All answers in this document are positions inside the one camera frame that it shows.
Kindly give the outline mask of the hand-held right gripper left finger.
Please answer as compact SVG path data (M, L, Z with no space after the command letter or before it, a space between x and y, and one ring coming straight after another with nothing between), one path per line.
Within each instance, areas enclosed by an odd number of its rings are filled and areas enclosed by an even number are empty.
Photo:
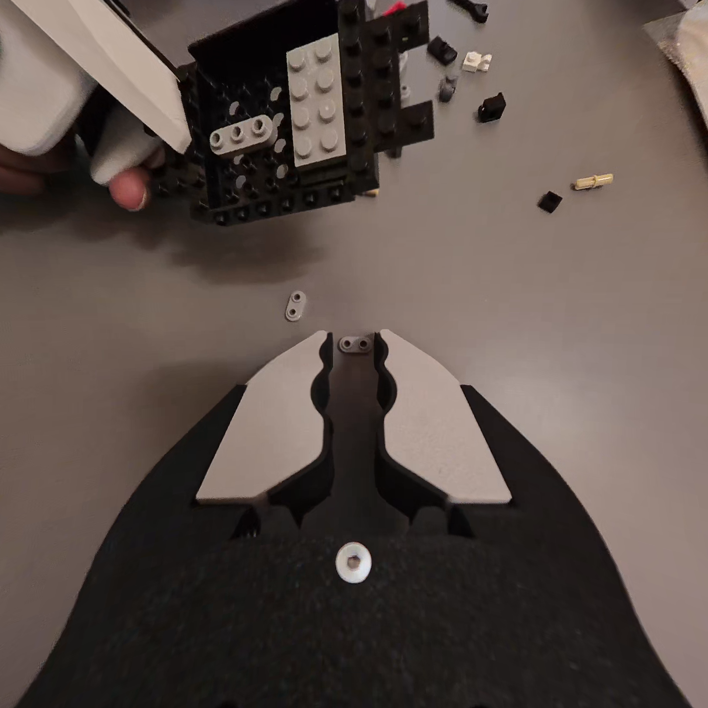
M333 336L325 331L261 367L245 385L196 500L316 505L327 496L332 367Z

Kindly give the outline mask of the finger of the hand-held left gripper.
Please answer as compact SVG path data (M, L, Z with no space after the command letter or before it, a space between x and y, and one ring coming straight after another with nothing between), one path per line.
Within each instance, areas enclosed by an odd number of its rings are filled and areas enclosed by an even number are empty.
M192 137L173 67L106 1L14 1L40 31L176 152Z

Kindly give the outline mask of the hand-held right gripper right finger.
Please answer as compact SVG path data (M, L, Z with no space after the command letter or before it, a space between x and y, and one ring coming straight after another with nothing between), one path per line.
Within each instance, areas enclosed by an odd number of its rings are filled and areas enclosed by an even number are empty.
M375 335L381 479L396 505L506 505L512 495L458 379L390 329Z

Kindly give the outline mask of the light grey long link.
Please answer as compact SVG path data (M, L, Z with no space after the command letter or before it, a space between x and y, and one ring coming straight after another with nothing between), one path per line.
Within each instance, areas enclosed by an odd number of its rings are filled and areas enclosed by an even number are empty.
M258 115L214 130L209 147L217 157L227 159L273 146L278 138L278 126L267 115Z

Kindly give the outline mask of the light grey brick plate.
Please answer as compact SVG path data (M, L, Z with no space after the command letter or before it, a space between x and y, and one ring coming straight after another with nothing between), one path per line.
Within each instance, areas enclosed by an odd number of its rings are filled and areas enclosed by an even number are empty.
M347 154L339 34L286 54L295 167L310 170Z

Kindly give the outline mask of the black brick plate assembly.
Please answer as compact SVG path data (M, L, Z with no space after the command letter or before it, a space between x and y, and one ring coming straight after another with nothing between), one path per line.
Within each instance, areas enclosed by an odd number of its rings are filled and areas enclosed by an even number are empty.
M339 34L344 158L310 170L295 167L286 54ZM239 226L351 202L379 187L378 155L435 135L431 101L402 105L401 56L428 44L428 3L373 18L365 1L269 1L246 8L240 22L195 41L178 86L192 144L166 147L152 194L184 199L202 223ZM209 136L226 125L267 115L273 146L223 159Z

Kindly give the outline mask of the pile of small brick pieces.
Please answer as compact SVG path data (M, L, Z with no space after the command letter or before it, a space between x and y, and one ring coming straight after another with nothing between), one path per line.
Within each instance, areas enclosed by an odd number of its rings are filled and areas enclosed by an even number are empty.
M473 22L484 24L489 18L489 9L486 2L480 1L450 1L450 4L464 11ZM492 55L483 55L479 52L469 51L465 54L462 64L457 66L457 51L440 36L432 38L426 49L428 55L446 69L445 77L440 83L438 99L442 103L451 101L459 78L460 72L480 73L487 72ZM477 119L480 123L493 122L501 118L506 109L506 100L502 93L491 96L482 102L477 110Z

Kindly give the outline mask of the grey desk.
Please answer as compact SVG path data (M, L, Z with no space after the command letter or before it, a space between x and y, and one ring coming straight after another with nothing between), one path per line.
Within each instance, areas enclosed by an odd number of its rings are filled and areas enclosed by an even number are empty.
M480 26L432 1L432 36L491 68L436 104L433 141L380 159L376 198L217 228L176 199L123 212L80 166L1 200L2 707L183 435L312 332L381 328L563 475L666 668L707 706L707 148L643 29L680 11L491 1ZM480 123L499 93L501 118ZM572 190L602 173L613 184Z

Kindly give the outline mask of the person's left hand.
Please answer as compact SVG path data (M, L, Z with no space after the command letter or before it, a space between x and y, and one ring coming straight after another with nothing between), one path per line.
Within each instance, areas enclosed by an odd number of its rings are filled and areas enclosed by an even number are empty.
M68 170L76 156L76 138L67 135L47 153L28 156L1 146L1 194L35 197L42 194L48 179ZM137 212L149 201L150 175L145 167L134 167L113 178L108 190L121 208Z

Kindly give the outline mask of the clear bag of pieces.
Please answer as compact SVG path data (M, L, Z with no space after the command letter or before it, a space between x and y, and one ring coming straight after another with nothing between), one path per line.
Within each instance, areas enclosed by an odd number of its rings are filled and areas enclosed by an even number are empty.
M682 74L707 126L707 1L681 4L681 12L650 21L643 29Z

